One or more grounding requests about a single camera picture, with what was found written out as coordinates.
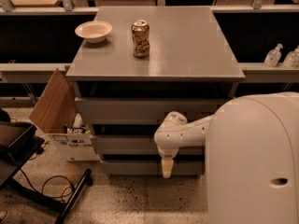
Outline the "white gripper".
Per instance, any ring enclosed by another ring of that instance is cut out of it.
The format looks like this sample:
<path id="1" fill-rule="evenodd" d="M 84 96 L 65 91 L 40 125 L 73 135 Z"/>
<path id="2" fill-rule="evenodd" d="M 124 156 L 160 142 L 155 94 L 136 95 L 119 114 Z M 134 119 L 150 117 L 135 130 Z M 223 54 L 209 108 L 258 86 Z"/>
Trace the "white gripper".
<path id="1" fill-rule="evenodd" d="M 170 178 L 172 174 L 172 169 L 174 165 L 174 159 L 178 154 L 178 149 L 168 149 L 168 148 L 162 148 L 157 147 L 159 155 L 163 158 L 162 159 L 162 172 L 164 178 Z"/>

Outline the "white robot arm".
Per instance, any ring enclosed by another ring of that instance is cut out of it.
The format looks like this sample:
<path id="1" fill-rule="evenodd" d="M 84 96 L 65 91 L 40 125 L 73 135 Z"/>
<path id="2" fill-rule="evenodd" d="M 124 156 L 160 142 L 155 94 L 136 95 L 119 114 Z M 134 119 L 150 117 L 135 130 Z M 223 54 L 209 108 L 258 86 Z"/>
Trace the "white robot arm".
<path id="1" fill-rule="evenodd" d="M 163 177 L 182 147 L 205 148 L 209 224 L 299 224 L 299 93 L 247 95 L 154 135 Z"/>

